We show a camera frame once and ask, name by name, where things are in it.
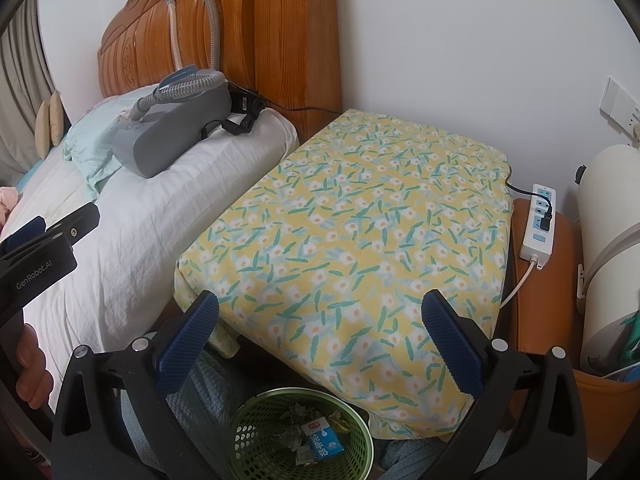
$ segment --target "wall outlet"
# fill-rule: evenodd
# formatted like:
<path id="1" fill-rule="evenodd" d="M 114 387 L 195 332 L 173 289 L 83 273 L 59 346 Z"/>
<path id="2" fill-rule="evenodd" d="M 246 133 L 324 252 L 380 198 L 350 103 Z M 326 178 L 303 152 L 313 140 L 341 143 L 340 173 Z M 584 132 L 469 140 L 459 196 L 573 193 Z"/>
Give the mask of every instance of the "wall outlet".
<path id="1" fill-rule="evenodd" d="M 551 257 L 554 248 L 554 233 L 556 231 L 556 191 L 550 187 L 533 185 L 533 192 L 547 197 L 551 201 L 553 208 L 553 216 L 551 217 L 551 225 L 549 231 L 540 228 L 540 221 L 544 216 L 549 204 L 539 196 L 531 197 L 531 205 L 529 207 L 529 220 L 527 221 L 527 230 L 524 233 L 524 241 L 520 248 L 520 257 L 523 260 L 531 261 L 532 257 L 538 258 L 538 270 L 542 269 Z"/>
<path id="2" fill-rule="evenodd" d="M 633 137 L 634 126 L 640 123 L 640 107 L 638 102 L 610 77 L 607 79 L 600 110 Z"/>

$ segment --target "white bed sheet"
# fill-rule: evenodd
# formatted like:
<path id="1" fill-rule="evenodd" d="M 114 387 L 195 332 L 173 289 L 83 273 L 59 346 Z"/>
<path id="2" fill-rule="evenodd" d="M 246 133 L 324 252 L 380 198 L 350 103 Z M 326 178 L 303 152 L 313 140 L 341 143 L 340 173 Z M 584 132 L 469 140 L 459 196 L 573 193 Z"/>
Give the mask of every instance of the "white bed sheet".
<path id="1" fill-rule="evenodd" d="M 54 378 L 53 409 L 73 349 L 120 350 L 148 331 L 172 296 L 180 254 L 297 145 L 293 125 L 267 109 L 251 134 L 217 129 L 152 179 L 125 169 L 110 178 L 95 202 L 100 225 L 74 246 L 78 268 L 24 309 Z M 28 181 L 2 238 L 35 216 L 53 225 L 90 201 L 61 155 L 54 150 Z"/>

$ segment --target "human hand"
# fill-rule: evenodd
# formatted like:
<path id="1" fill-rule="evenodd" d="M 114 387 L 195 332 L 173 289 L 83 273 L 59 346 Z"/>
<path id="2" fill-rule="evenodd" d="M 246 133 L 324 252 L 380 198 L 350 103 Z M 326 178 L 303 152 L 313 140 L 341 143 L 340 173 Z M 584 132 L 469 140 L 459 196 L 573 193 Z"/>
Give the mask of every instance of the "human hand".
<path id="1" fill-rule="evenodd" d="M 49 401 L 49 394 L 53 391 L 53 377 L 46 370 L 47 359 L 38 346 L 38 336 L 33 326 L 24 325 L 16 355 L 23 366 L 15 385 L 16 392 L 33 410 L 37 410 Z"/>

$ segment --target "bedding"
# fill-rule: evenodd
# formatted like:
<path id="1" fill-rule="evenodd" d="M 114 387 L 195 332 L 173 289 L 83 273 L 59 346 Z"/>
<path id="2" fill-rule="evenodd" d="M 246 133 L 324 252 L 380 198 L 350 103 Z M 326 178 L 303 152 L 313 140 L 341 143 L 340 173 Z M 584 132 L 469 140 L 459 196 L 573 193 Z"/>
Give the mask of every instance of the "bedding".
<path id="1" fill-rule="evenodd" d="M 124 95 L 106 98 L 69 129 L 62 145 L 63 158 L 72 160 L 86 180 L 92 200 L 98 198 L 106 180 L 122 164 L 113 155 L 111 143 L 121 127 L 119 115 L 158 85 L 138 88 Z"/>
<path id="2" fill-rule="evenodd" d="M 49 101 L 43 101 L 36 116 L 36 127 L 34 130 L 36 141 L 36 152 L 40 159 L 47 157 L 51 147 L 51 126 L 49 124 Z"/>
<path id="3" fill-rule="evenodd" d="M 78 268 L 24 309 L 54 377 L 52 408 L 73 349 L 119 350 L 148 332 L 171 298 L 179 255 L 297 144 L 292 124 L 267 109 L 250 134 L 219 128 L 152 179 L 121 169 L 108 180 L 95 202 L 100 225 L 74 246 Z M 55 224 L 90 199 L 56 148 L 27 182 L 2 238 L 37 215 Z"/>
<path id="4" fill-rule="evenodd" d="M 0 230 L 19 199 L 20 195 L 15 187 L 0 187 Z"/>
<path id="5" fill-rule="evenodd" d="M 30 178 L 35 174 L 36 171 L 38 171 L 38 168 L 40 167 L 42 162 L 43 160 L 39 158 L 38 161 L 33 165 L 33 167 L 29 171 L 27 171 L 27 173 L 25 173 L 18 181 L 18 184 L 15 185 L 15 189 L 18 190 L 18 193 L 22 193 L 24 186 L 27 185 L 27 182 L 30 180 Z"/>
<path id="6" fill-rule="evenodd" d="M 175 299 L 220 300 L 210 338 L 241 333 L 367 410 L 376 438 L 454 431 L 472 398 L 422 325 L 439 289 L 490 336 L 512 209 L 504 154 L 349 110 L 265 176 L 180 256 Z"/>
<path id="7" fill-rule="evenodd" d="M 65 109 L 62 106 L 60 92 L 53 92 L 49 101 L 49 125 L 51 127 L 51 143 L 59 146 L 65 134 Z"/>

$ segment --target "gray curtain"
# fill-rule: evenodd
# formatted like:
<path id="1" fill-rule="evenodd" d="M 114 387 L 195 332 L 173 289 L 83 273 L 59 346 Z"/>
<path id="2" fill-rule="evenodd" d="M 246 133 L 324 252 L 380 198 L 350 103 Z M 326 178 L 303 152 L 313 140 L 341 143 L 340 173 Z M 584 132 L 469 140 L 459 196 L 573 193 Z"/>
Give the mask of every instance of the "gray curtain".
<path id="1" fill-rule="evenodd" d="M 25 0 L 0 38 L 0 186 L 14 186 L 38 161 L 36 115 L 53 89 L 38 0 Z"/>

